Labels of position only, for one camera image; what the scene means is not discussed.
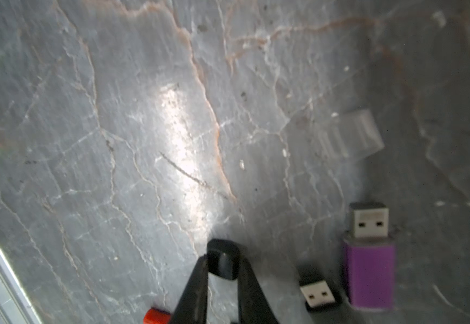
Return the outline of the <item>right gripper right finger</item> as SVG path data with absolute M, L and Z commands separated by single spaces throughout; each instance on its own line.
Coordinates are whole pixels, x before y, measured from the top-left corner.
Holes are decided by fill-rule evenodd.
M 239 265 L 238 305 L 241 324 L 279 324 L 246 258 Z

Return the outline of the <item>red usb drive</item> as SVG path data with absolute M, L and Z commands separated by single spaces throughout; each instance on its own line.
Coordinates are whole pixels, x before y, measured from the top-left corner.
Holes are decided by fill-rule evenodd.
M 166 311 L 151 308 L 143 318 L 143 324 L 168 324 L 172 315 Z

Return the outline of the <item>black usb cap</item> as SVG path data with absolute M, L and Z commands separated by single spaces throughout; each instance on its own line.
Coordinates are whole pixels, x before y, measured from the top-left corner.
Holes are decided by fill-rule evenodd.
M 235 242 L 210 240 L 207 244 L 207 258 L 209 273 L 230 281 L 238 279 L 241 252 Z

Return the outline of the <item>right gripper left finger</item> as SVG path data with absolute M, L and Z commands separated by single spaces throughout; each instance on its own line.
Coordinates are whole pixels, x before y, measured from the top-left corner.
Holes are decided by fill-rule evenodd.
M 169 324 L 205 324 L 208 309 L 208 257 L 198 258 Z

